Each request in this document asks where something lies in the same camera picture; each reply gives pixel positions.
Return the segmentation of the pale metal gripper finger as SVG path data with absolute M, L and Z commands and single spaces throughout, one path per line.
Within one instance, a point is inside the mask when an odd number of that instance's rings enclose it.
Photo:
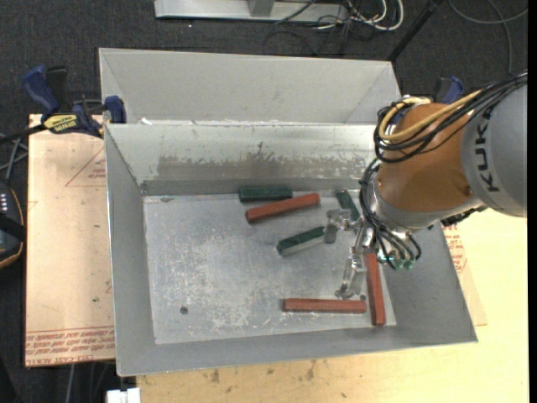
M 360 298 L 366 270 L 363 252 L 352 248 L 345 263 L 341 285 L 335 292 L 336 297 L 340 300 Z
M 360 214 L 352 209 L 331 209 L 326 213 L 327 223 L 324 230 L 324 242 L 336 242 L 340 231 L 348 231 L 357 226 Z

